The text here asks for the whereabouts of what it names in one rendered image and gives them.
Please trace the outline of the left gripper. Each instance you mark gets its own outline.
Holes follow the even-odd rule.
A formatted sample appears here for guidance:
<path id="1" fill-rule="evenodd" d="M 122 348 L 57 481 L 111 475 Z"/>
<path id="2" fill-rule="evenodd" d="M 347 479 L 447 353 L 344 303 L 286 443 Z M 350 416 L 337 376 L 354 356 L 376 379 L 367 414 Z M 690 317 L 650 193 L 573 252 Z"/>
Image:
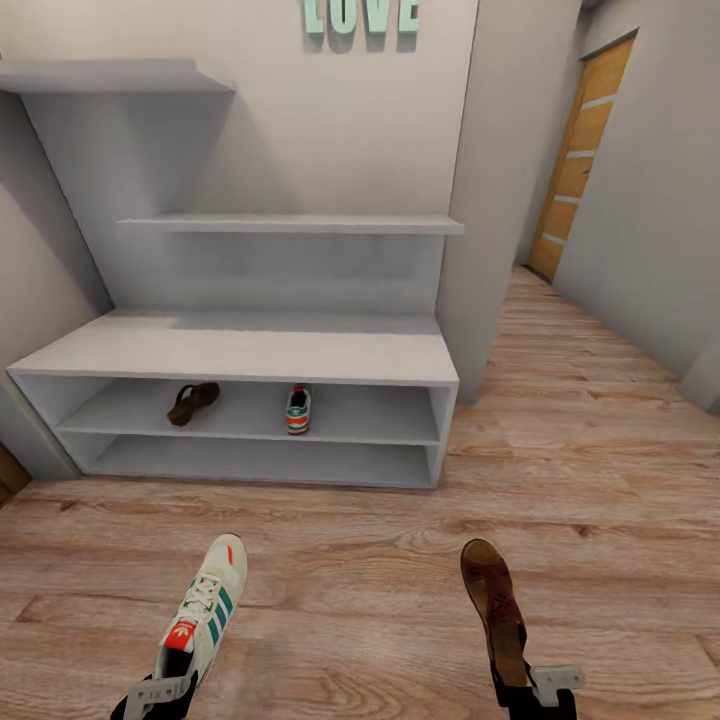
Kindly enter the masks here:
<path id="1" fill-rule="evenodd" d="M 193 698 L 192 696 L 197 681 L 198 671 L 195 671 L 190 679 L 190 686 L 188 686 L 188 690 L 184 692 L 182 698 L 174 698 L 174 700 L 169 703 L 155 703 L 155 706 L 143 717 L 143 720 L 182 720 L 182 718 L 185 718 Z M 116 706 L 116 709 L 110 716 L 110 720 L 123 720 L 125 707 L 126 700 Z"/>

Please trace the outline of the sandal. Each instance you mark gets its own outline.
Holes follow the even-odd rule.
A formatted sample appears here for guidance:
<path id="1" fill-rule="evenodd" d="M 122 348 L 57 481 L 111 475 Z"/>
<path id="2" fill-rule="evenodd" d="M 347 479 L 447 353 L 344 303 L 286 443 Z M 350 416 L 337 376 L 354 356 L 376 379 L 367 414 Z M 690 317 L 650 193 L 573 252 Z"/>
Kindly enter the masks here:
<path id="1" fill-rule="evenodd" d="M 190 390 L 190 392 L 188 392 Z M 185 396 L 186 392 L 188 394 Z M 200 385 L 185 385 L 177 395 L 175 407 L 167 413 L 167 419 L 173 427 L 183 427 L 191 421 L 193 411 L 214 403 L 220 395 L 217 383 L 201 383 Z"/>
<path id="2" fill-rule="evenodd" d="M 489 660 L 506 686 L 529 686 L 527 632 L 505 560 L 488 541 L 472 539 L 461 551 L 461 574 L 483 622 Z"/>

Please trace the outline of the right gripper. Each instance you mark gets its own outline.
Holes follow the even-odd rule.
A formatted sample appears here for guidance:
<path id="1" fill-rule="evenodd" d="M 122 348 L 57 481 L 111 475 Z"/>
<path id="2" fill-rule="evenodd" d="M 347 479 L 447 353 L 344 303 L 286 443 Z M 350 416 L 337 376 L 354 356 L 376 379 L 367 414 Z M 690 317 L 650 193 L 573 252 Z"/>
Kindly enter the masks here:
<path id="1" fill-rule="evenodd" d="M 493 661 L 490 668 L 499 705 L 509 708 L 511 720 L 577 720 L 575 697 L 571 689 L 559 689 L 559 707 L 545 709 L 532 692 L 535 684 L 527 687 L 506 686 Z"/>

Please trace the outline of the gym shoe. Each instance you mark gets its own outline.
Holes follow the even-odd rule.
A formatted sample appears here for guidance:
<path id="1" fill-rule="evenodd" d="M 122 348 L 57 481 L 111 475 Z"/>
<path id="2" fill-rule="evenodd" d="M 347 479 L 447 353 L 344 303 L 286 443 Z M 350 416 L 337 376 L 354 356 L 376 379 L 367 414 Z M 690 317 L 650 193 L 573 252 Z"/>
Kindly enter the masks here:
<path id="1" fill-rule="evenodd" d="M 160 641 L 154 679 L 192 677 L 198 671 L 192 697 L 204 688 L 246 584 L 247 555 L 242 538 L 232 533 L 210 547 Z"/>
<path id="2" fill-rule="evenodd" d="M 287 401 L 287 431 L 292 434 L 303 434 L 309 430 L 310 406 L 314 397 L 312 383 L 293 385 Z"/>

